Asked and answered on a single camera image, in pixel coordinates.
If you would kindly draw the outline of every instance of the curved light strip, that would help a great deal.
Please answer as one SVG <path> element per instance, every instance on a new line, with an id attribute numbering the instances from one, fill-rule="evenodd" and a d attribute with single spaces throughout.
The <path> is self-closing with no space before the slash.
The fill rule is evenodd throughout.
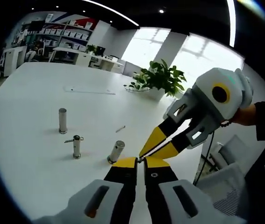
<path id="1" fill-rule="evenodd" d="M 236 34 L 236 14 L 234 0 L 227 0 L 230 17 L 230 46 L 234 47 Z"/>
<path id="2" fill-rule="evenodd" d="M 120 12 L 115 11 L 115 10 L 112 9 L 112 8 L 109 8 L 109 7 L 107 7 L 107 6 L 104 6 L 104 5 L 102 5 L 102 4 L 99 4 L 99 3 L 97 3 L 97 2 L 90 1 L 90 0 L 82 0 L 82 1 L 86 1 L 86 2 L 89 2 L 89 3 L 95 4 L 95 5 L 101 6 L 101 7 L 103 7 L 103 8 L 106 8 L 106 9 L 108 9 L 108 10 L 110 10 L 110 11 L 112 11 L 112 12 L 114 12 L 114 13 L 120 15 L 120 16 L 122 16 L 123 18 L 127 19 L 128 21 L 132 22 L 134 25 L 139 26 L 135 21 L 131 20 L 130 18 L 126 17 L 125 15 L 121 14 Z"/>

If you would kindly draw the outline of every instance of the window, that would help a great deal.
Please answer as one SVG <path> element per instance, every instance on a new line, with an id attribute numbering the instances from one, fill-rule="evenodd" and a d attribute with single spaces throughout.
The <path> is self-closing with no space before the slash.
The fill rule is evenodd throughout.
<path id="1" fill-rule="evenodd" d="M 244 58 L 233 50 L 202 36 L 190 34 L 172 62 L 185 72 L 185 89 L 191 88 L 196 79 L 212 68 L 235 71 L 242 69 Z"/>
<path id="2" fill-rule="evenodd" d="M 169 29 L 140 28 L 128 44 L 122 60 L 149 68 L 149 62 L 154 60 L 169 33 Z"/>

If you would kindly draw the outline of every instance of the metal cylinder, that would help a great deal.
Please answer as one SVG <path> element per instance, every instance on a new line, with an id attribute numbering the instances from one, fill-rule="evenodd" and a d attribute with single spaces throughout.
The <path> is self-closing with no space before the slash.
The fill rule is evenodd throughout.
<path id="1" fill-rule="evenodd" d="M 61 134 L 67 133 L 66 127 L 66 109 L 60 108 L 59 109 L 59 132 Z"/>
<path id="2" fill-rule="evenodd" d="M 123 141 L 116 141 L 111 154 L 107 158 L 110 164 L 114 164 L 115 162 L 117 162 L 122 150 L 124 149 L 124 146 L 125 144 Z"/>
<path id="3" fill-rule="evenodd" d="M 80 152 L 81 138 L 78 135 L 73 136 L 73 158 L 79 159 L 81 157 Z"/>

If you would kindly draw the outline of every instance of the white desk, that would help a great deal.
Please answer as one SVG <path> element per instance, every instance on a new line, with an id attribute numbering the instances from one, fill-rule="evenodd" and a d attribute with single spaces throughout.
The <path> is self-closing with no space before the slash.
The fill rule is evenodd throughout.
<path id="1" fill-rule="evenodd" d="M 5 49 L 4 77 L 8 77 L 25 62 L 27 46 Z"/>
<path id="2" fill-rule="evenodd" d="M 31 62 L 0 87 L 0 176 L 30 219 L 60 212 L 72 195 L 103 179 L 111 167 L 106 157 L 117 140 L 126 144 L 121 158 L 138 156 L 171 100 L 157 103 L 128 92 L 123 84 L 130 81 L 92 68 Z M 116 95 L 65 92 L 66 85 L 108 89 Z M 67 109 L 66 134 L 58 132 L 61 107 Z M 123 125 L 126 128 L 115 133 Z M 72 144 L 64 144 L 75 134 L 84 137 L 79 160 L 72 158 Z M 178 178 L 193 181 L 201 151 L 202 146 L 185 149 L 167 160 Z M 143 163 L 138 168 L 131 223 L 151 223 Z"/>
<path id="3" fill-rule="evenodd" d="M 49 59 L 49 62 L 51 62 L 53 60 L 57 51 L 65 51 L 65 52 L 71 52 L 71 53 L 77 54 L 77 56 L 75 58 L 75 64 L 76 65 L 83 65 L 83 67 L 86 67 L 87 62 L 89 64 L 91 57 L 97 58 L 98 60 L 101 60 L 101 64 L 100 64 L 101 70 L 112 71 L 114 67 L 124 67 L 124 65 L 121 63 L 114 62 L 114 61 L 107 59 L 105 57 L 87 54 L 87 53 L 81 52 L 79 50 L 74 50 L 74 49 L 70 49 L 70 48 L 62 48 L 62 47 L 57 47 L 57 48 L 54 48 L 53 50 L 54 51 L 53 51 L 53 53 Z"/>

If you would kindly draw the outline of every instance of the potted plant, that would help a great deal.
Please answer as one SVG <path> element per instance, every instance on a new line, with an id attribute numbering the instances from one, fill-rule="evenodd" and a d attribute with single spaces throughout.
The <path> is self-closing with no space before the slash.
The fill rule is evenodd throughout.
<path id="1" fill-rule="evenodd" d="M 183 91 L 182 81 L 186 81 L 184 73 L 177 70 L 176 66 L 169 68 L 164 60 L 162 63 L 150 62 L 150 68 L 141 69 L 141 74 L 136 75 L 130 85 L 124 85 L 126 89 L 136 91 L 148 91 L 148 96 L 160 100 L 164 94 L 175 96 L 178 92 Z"/>
<path id="2" fill-rule="evenodd" d="M 93 52 L 96 51 L 96 46 L 95 45 L 88 45 L 87 46 L 87 50 L 86 50 L 86 53 L 90 53 L 91 55 L 93 54 Z"/>

